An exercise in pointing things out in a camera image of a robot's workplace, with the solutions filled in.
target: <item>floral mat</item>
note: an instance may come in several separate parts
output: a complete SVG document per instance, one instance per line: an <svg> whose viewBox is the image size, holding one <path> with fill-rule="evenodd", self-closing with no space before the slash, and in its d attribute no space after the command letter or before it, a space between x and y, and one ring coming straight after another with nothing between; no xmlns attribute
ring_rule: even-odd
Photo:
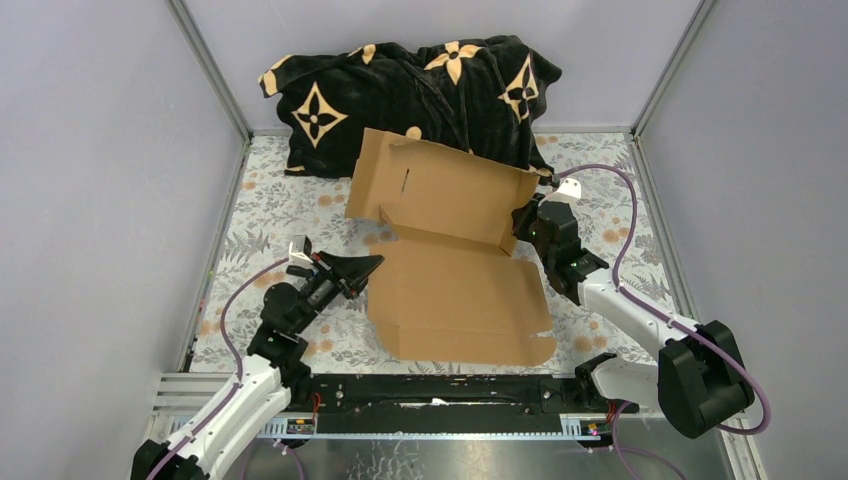
<svg viewBox="0 0 848 480"><path fill-rule="evenodd" d="M536 136L543 158L557 171L586 163L620 168L635 180L622 134L545 134ZM253 139L244 178L226 233L205 307L201 311L192 372L231 372L235 361L221 338L218 320L231 292L255 272L286 255L294 235L308 235L315 250L336 255L367 255L369 245L395 239L387 225L344 217L350 179L287 177L288 138ZM577 174L583 199L575 208L583 244L612 263L629 229L630 198L624 182L609 172ZM625 282L666 307L671 293L644 204L639 205L637 232L622 264ZM515 257L541 265L526 243ZM244 353L259 325L262 294L285 277L283 269L269 272L247 288L227 316L227 331ZM510 367L468 363L412 362L393 358L377 339L366 316L367 290L354 301L334 301L302 334L309 341L304 362L316 373L426 373L529 374L571 373L580 363L604 351L615 351L630 361L652 359L636 342L597 314L571 304L545 284L554 319L556 353L537 367Z"/></svg>

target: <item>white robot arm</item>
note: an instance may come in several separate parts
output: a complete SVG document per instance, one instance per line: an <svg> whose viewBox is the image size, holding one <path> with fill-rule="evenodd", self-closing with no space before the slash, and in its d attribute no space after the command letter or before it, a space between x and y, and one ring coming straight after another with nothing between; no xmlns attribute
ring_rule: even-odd
<svg viewBox="0 0 848 480"><path fill-rule="evenodd" d="M383 257L312 253L305 236L289 246L287 280L265 292L248 355L213 398L163 443L145 442L131 480L219 480L264 424L310 390L299 334L339 294L357 297Z"/></svg>

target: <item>metal floor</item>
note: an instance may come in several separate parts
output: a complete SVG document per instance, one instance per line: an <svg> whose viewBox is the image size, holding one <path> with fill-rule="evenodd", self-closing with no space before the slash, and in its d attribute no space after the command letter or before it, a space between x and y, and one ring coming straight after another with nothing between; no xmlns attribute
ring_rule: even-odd
<svg viewBox="0 0 848 480"><path fill-rule="evenodd" d="M622 445L662 455L689 478L733 478L720 434L713 430L689 440L664 420L621 420ZM585 453L577 443L534 440L313 440L297 449L309 480L338 479L627 479L615 453ZM226 480L240 480L245 455ZM677 479L652 459L628 455L647 479ZM294 458L262 441L253 449L248 480L297 479Z"/></svg>

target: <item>black mount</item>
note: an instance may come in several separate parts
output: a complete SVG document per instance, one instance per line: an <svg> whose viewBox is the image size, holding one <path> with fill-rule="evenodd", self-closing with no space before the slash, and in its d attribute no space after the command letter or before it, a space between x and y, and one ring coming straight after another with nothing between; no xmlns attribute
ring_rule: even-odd
<svg viewBox="0 0 848 480"><path fill-rule="evenodd" d="M714 320L697 331L743 367L733 333ZM670 340L659 352L659 402L669 423L697 438L754 403L754 391L739 372L691 337Z"/></svg>

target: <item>cardboard box lid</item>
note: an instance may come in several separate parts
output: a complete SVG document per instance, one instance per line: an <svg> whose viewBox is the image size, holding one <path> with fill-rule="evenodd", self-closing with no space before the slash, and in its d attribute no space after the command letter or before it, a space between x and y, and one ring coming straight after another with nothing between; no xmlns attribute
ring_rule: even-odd
<svg viewBox="0 0 848 480"><path fill-rule="evenodd" d="M365 129L345 216L500 246L512 253L513 210L538 176L436 143Z"/></svg>
<svg viewBox="0 0 848 480"><path fill-rule="evenodd" d="M394 356L538 365L556 340L535 264L514 260L512 210L538 177L442 145L366 130L346 216L399 240L369 279L368 316Z"/></svg>

